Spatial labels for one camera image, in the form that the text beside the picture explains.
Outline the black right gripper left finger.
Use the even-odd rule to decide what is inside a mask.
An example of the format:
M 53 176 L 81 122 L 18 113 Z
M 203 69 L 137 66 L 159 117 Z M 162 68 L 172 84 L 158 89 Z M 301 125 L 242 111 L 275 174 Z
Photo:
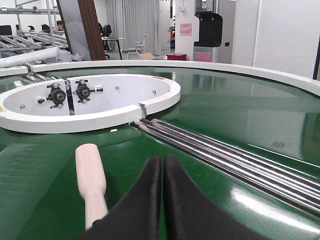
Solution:
M 157 240 L 162 199 L 162 164 L 151 156 L 127 194 L 76 240 Z

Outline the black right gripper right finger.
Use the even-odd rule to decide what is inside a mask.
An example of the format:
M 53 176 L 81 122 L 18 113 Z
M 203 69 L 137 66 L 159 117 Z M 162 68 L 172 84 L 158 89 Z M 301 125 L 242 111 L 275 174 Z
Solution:
M 164 157 L 163 202 L 169 240 L 265 239 L 213 203 L 173 154 Z

